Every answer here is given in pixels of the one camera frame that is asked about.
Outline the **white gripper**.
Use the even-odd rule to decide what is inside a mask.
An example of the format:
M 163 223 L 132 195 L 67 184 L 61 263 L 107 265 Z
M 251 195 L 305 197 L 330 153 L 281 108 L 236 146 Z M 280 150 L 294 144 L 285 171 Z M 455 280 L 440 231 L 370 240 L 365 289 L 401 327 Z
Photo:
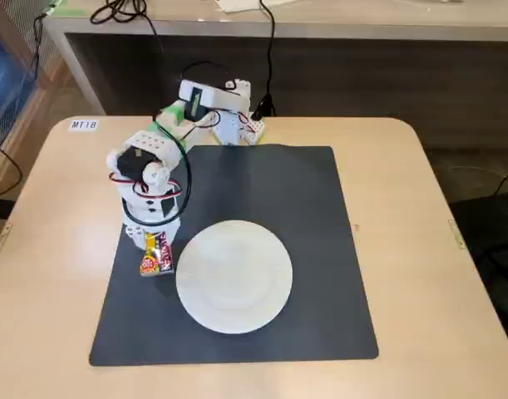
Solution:
M 177 182 L 169 182 L 164 192 L 158 191 L 151 186 L 147 193 L 144 193 L 139 184 L 120 183 L 119 195 L 126 201 L 129 213 L 145 224 L 163 222 L 175 216 L 179 210 L 178 197 L 181 187 Z M 175 219 L 168 224 L 161 226 L 146 226 L 137 224 L 131 220 L 124 210 L 123 223 L 126 225 L 126 235 L 132 239 L 134 245 L 140 250 L 146 250 L 146 234 L 165 231 L 170 234 L 170 244 L 174 243 L 175 237 L 180 228 L 180 219 Z

